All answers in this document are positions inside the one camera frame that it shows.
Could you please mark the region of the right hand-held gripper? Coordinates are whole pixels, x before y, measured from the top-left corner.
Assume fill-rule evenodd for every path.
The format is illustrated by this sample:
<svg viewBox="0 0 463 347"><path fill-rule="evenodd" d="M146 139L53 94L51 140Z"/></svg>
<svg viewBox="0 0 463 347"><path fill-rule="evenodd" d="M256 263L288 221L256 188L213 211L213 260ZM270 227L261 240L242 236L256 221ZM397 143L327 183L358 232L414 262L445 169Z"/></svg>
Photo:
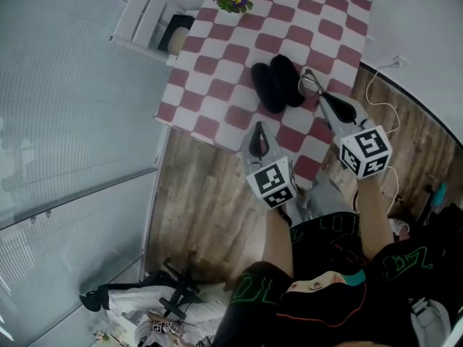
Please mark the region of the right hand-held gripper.
<svg viewBox="0 0 463 347"><path fill-rule="evenodd" d="M392 147L381 125L368 116L362 105L341 93L319 97L325 120L334 132L337 158L358 179L384 172Z"/></svg>

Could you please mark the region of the black-framed eyeglasses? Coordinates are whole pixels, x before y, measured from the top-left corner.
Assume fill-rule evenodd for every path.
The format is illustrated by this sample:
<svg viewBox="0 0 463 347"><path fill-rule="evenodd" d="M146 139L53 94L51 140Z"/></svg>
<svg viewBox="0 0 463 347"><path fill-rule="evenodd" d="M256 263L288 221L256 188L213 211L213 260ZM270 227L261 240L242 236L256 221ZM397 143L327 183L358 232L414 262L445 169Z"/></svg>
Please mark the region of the black-framed eyeglasses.
<svg viewBox="0 0 463 347"><path fill-rule="evenodd" d="M298 90L305 98L316 98L326 92L309 67L305 68L304 72L300 75Z"/></svg>

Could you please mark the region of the black glasses case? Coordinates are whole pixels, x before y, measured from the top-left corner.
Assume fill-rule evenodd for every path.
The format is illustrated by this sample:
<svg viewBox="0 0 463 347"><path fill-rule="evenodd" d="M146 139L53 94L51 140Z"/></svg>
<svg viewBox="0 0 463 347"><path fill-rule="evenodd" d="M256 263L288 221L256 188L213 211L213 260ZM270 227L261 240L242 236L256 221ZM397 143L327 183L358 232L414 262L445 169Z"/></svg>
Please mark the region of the black glasses case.
<svg viewBox="0 0 463 347"><path fill-rule="evenodd" d="M296 108L305 102L299 90L300 74L288 57L279 54L270 64L256 63L250 74L260 102L268 112L282 113L287 106Z"/></svg>

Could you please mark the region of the person's right forearm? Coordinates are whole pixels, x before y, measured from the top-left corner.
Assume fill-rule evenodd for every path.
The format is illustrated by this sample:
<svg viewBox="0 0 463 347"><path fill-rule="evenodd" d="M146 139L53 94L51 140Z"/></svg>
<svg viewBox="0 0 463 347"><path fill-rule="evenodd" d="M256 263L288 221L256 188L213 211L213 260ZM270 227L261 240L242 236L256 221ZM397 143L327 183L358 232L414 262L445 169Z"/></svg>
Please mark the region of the person's right forearm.
<svg viewBox="0 0 463 347"><path fill-rule="evenodd" d="M394 234L386 214L378 177L360 179L357 191L362 252L368 261L372 261L384 247L394 242Z"/></svg>

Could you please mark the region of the person's left forearm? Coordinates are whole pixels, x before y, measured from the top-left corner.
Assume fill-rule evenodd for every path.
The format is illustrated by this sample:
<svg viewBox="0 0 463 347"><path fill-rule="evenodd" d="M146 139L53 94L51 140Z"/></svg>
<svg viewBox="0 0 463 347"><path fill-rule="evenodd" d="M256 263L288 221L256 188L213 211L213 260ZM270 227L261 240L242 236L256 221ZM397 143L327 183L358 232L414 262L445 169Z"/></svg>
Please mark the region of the person's left forearm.
<svg viewBox="0 0 463 347"><path fill-rule="evenodd" d="M294 277L289 225L277 209L269 210L266 215L266 239L262 261L275 265L290 278Z"/></svg>

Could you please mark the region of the dark wrist band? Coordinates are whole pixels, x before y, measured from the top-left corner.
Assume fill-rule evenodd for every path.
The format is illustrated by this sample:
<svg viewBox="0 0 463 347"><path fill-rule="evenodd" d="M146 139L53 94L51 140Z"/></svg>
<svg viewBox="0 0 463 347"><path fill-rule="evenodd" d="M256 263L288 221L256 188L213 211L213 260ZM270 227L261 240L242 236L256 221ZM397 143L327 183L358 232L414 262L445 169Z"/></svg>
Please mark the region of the dark wrist band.
<svg viewBox="0 0 463 347"><path fill-rule="evenodd" d="M277 207L279 215L283 218L283 220L288 224L288 226L292 227L292 219L288 216L287 212L282 206Z"/></svg>

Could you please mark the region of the red white checkered tablecloth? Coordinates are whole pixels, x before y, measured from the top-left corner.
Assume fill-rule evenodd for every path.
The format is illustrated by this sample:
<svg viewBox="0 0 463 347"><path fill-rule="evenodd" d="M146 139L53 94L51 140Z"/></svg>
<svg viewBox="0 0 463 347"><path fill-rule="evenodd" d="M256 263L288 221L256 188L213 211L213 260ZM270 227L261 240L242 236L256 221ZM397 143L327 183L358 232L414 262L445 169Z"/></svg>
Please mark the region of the red white checkered tablecloth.
<svg viewBox="0 0 463 347"><path fill-rule="evenodd" d="M252 0L239 18L205 0L174 62L156 118L238 153L265 122L287 154L300 187L310 187L332 140L316 99L279 114L264 109L252 65L288 57L324 89L349 95L368 32L372 0Z"/></svg>

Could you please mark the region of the grey fabric item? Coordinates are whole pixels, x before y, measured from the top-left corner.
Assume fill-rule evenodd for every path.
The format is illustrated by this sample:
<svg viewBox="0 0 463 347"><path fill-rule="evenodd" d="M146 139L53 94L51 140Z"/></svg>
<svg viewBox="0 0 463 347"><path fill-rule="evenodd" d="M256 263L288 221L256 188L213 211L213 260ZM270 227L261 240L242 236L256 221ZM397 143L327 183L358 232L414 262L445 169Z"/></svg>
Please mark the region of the grey fabric item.
<svg viewBox="0 0 463 347"><path fill-rule="evenodd" d="M296 198L286 203L285 209L292 219L292 227L332 213L354 213L352 203L348 203L338 186L323 171L317 173L310 189L297 187Z"/></svg>

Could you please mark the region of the teal object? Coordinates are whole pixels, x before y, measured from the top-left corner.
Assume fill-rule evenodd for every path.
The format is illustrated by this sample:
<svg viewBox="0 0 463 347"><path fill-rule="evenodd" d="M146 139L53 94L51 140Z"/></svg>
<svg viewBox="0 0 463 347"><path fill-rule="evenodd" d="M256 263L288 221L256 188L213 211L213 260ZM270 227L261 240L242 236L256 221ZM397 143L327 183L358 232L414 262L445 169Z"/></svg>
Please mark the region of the teal object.
<svg viewBox="0 0 463 347"><path fill-rule="evenodd" d="M446 193L448 190L447 183L442 183L439 188L434 192L433 198L431 200L431 208L437 210L444 203Z"/></svg>

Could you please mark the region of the black and beige box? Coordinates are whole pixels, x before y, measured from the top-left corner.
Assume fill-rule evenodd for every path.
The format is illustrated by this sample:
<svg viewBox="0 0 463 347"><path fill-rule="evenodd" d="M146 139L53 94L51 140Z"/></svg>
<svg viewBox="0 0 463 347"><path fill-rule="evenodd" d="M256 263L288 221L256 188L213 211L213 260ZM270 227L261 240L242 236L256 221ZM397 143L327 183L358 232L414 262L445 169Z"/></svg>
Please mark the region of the black and beige box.
<svg viewBox="0 0 463 347"><path fill-rule="evenodd" d="M157 49L178 56L194 21L195 18L192 16L174 14Z"/></svg>

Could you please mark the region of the black office chair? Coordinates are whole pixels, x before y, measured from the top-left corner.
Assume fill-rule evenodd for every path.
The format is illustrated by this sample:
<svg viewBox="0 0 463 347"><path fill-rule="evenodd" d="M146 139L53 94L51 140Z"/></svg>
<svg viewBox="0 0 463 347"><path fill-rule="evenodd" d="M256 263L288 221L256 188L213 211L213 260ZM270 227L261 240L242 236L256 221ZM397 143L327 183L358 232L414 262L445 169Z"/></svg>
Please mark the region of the black office chair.
<svg viewBox="0 0 463 347"><path fill-rule="evenodd" d="M186 312L180 309L183 304L198 304L198 282L192 278L192 267L188 265L178 271L172 266L171 258L162 262L162 268L149 273L138 283L107 283L79 295L81 304L91 312L101 310L114 314L164 310L164 317L170 314L181 320Z"/></svg>

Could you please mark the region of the white crumpled cloth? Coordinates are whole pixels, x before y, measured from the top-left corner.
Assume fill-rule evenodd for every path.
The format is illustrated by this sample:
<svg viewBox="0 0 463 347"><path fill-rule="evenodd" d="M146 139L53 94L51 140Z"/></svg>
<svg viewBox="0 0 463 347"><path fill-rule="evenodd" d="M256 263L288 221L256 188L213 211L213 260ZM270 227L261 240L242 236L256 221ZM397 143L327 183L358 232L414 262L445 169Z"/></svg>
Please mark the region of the white crumpled cloth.
<svg viewBox="0 0 463 347"><path fill-rule="evenodd" d="M202 301L198 304L181 305L180 309L186 312L184 320L173 314L164 317L162 309L137 311L141 318L134 331L136 347L211 347L228 306L229 294L220 283L203 287L199 297ZM155 333L152 331L153 321L175 322L182 335Z"/></svg>

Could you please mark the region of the white chair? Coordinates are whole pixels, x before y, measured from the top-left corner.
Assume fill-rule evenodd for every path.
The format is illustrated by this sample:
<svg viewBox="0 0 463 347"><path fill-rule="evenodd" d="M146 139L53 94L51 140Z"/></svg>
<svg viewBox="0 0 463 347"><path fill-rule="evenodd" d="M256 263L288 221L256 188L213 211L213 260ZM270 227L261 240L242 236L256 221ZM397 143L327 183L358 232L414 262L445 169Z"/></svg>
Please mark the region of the white chair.
<svg viewBox="0 0 463 347"><path fill-rule="evenodd" d="M198 13L174 0L129 0L109 41L171 66L176 56L158 49L163 34L175 14L196 17Z"/></svg>

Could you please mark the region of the person's black printed clothing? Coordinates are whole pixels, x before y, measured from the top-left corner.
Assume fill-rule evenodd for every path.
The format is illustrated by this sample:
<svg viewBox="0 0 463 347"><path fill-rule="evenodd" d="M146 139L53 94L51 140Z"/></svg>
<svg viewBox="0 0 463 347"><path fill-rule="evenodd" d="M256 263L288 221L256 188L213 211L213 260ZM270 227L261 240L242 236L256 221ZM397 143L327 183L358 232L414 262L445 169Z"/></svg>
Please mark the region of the person's black printed clothing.
<svg viewBox="0 0 463 347"><path fill-rule="evenodd" d="M256 262L238 277L213 347L337 347L367 342L419 347L411 303L445 306L451 329L463 307L463 228L439 229L362 253L360 222L332 213L290 229L294 277Z"/></svg>

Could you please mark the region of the window blind pane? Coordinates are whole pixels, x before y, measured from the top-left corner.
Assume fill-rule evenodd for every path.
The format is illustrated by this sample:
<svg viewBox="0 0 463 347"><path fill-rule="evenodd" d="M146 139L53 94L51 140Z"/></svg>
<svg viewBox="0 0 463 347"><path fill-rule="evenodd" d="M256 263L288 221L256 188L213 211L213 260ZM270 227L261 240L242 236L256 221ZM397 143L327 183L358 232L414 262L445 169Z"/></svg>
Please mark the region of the window blind pane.
<svg viewBox="0 0 463 347"><path fill-rule="evenodd" d="M170 71L110 40L122 0L0 0L0 229L152 168Z"/></svg>
<svg viewBox="0 0 463 347"><path fill-rule="evenodd" d="M0 231L0 347L91 347L103 318L80 296L135 265L157 174L115 184Z"/></svg>

